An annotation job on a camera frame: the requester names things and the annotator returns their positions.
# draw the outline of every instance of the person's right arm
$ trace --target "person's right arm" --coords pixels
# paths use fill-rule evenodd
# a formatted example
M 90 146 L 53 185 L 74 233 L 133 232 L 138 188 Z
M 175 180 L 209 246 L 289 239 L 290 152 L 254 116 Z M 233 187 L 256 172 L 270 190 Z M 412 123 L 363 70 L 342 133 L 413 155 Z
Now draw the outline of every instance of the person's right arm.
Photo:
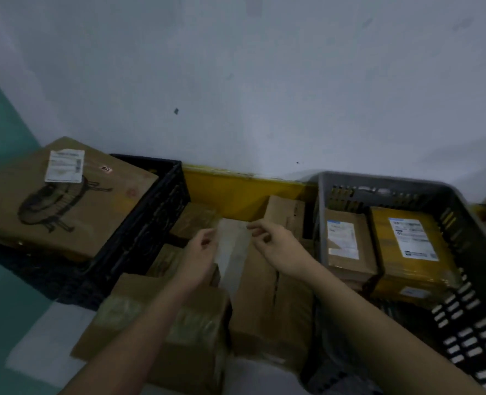
M 304 281 L 318 295 L 384 393 L 486 394 L 470 376 L 320 265 L 290 231 L 264 220 L 248 229 L 254 246 L 276 270 Z

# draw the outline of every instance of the green wall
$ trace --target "green wall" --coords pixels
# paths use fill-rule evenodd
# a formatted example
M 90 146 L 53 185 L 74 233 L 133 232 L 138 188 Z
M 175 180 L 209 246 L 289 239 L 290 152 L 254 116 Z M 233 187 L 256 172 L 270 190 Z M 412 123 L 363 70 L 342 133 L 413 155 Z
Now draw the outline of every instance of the green wall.
M 18 113 L 0 90 L 0 164 L 38 147 Z M 0 266 L 0 394 L 49 395 L 58 392 L 4 368 L 10 350 L 45 312 L 51 301 Z

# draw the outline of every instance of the forearm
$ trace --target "forearm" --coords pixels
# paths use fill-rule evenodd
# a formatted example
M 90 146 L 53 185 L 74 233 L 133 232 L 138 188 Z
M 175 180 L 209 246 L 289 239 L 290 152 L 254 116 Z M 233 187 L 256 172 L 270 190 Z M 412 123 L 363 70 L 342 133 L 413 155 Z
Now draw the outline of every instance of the forearm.
M 137 394 L 189 291 L 170 281 L 115 340 L 91 360 L 62 395 Z
M 447 359 L 352 291 L 316 261 L 307 261 L 302 279 L 328 308 L 388 394 L 485 394 Z

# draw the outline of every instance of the person's left arm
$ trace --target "person's left arm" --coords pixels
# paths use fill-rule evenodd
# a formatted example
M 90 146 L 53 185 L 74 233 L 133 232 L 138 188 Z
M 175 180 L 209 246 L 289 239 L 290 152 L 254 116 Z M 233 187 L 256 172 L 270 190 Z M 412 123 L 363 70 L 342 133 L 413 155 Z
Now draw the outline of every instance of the person's left arm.
M 201 230 L 184 250 L 175 277 L 123 332 L 93 358 L 60 395 L 136 395 L 183 302 L 202 283 L 217 249 L 213 229 Z

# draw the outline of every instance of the plastic crate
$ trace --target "plastic crate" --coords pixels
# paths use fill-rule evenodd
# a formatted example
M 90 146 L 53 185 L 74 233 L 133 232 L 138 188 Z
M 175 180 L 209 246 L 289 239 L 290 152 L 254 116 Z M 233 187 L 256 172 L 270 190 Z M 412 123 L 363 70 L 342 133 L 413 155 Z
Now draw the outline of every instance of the plastic crate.
M 145 274 L 190 195 L 178 160 L 112 154 L 159 179 L 92 260 L 24 254 L 0 245 L 0 264 L 47 298 L 97 310 L 122 273 Z
M 423 341 L 486 388 L 486 230 L 460 193 L 444 183 L 334 172 L 321 173 L 318 186 L 314 238 L 320 255 L 327 251 L 325 241 L 319 241 L 327 237 L 325 225 L 320 224 L 325 221 L 325 208 L 366 213 L 370 206 L 381 206 L 422 211 L 436 219 L 464 284 L 445 303 L 425 311 L 426 321 L 410 315 L 407 320 L 414 327 L 403 325 L 414 333 L 422 331 Z M 322 373 L 324 362 L 325 357 L 320 358 L 319 365 L 302 378 L 313 393 L 323 393 L 328 382 L 336 381 L 335 372 L 329 370 L 328 377 Z

